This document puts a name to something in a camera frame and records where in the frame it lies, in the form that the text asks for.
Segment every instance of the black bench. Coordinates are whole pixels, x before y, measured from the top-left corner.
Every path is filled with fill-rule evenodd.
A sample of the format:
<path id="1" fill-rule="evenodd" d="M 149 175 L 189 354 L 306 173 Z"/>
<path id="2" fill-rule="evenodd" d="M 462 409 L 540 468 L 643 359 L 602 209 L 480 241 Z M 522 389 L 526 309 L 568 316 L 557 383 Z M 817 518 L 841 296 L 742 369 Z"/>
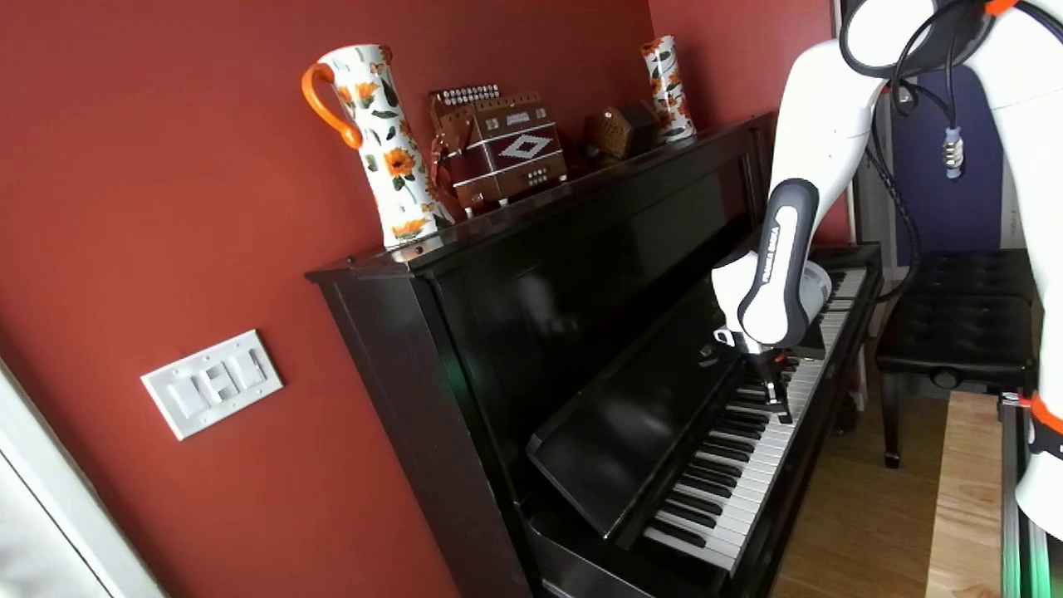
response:
<path id="1" fill-rule="evenodd" d="M 1025 249 L 928 252 L 876 342 L 887 465 L 901 465 L 901 399 L 1035 389 L 1040 302 Z"/>

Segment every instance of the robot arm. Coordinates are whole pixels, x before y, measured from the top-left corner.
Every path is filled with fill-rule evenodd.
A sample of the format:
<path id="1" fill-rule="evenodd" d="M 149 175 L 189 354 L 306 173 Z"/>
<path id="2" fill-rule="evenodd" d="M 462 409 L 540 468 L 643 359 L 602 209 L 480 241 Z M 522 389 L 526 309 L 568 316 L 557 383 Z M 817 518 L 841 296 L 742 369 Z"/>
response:
<path id="1" fill-rule="evenodd" d="M 712 273 L 724 329 L 719 342 L 767 363 L 805 339 L 825 291 L 809 262 L 810 236 L 854 175 L 887 80 L 967 63 L 989 100 L 1019 197 L 1019 219 L 1042 302 L 1040 427 L 1019 507 L 1063 538 L 1063 0 L 866 0 L 844 42 L 796 55 L 778 118 L 774 173 L 757 252 Z"/>

